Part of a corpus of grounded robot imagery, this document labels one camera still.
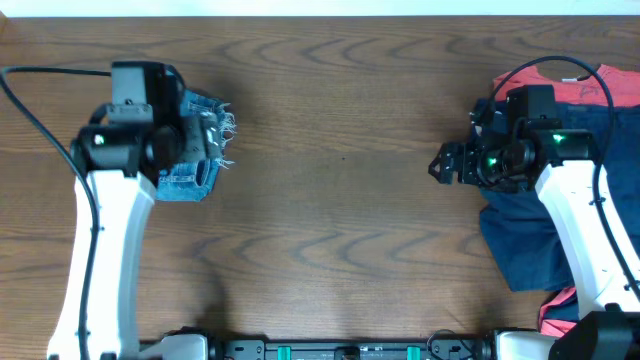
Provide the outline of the dark navy blue shorts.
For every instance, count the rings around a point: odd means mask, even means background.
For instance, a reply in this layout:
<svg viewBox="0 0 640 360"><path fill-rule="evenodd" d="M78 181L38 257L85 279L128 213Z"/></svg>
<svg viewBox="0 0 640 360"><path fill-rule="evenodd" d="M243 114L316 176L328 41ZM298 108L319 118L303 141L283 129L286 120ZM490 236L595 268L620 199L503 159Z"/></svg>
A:
<svg viewBox="0 0 640 360"><path fill-rule="evenodd" d="M639 108L617 107L604 169L617 212L639 248ZM509 288L558 291L573 285L568 261L544 205L534 192L484 191L481 233Z"/></svg>

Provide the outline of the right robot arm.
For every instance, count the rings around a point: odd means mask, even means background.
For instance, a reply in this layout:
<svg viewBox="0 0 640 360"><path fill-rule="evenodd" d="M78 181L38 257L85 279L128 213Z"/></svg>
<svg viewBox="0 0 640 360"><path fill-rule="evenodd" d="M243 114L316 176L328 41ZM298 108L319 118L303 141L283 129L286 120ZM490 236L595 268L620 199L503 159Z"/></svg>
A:
<svg viewBox="0 0 640 360"><path fill-rule="evenodd" d="M560 337L496 330L479 359L636 359L639 356L639 258L596 165L593 134L566 129L550 85L525 85L506 97L503 131L473 120L465 143L441 146L428 171L504 193L533 191L551 216L574 279L579 320Z"/></svg>

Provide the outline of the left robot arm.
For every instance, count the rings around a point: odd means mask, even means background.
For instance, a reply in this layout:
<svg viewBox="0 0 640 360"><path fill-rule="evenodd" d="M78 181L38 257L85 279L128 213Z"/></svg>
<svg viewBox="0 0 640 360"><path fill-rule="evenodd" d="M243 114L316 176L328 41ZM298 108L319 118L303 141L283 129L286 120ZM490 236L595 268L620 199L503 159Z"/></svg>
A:
<svg viewBox="0 0 640 360"><path fill-rule="evenodd" d="M115 62L112 100L72 143L81 170L65 300L49 359L208 359L207 335L182 329L141 343L136 291L144 231L160 181L189 165L197 174L224 159L225 124L191 104L171 65Z"/></svg>

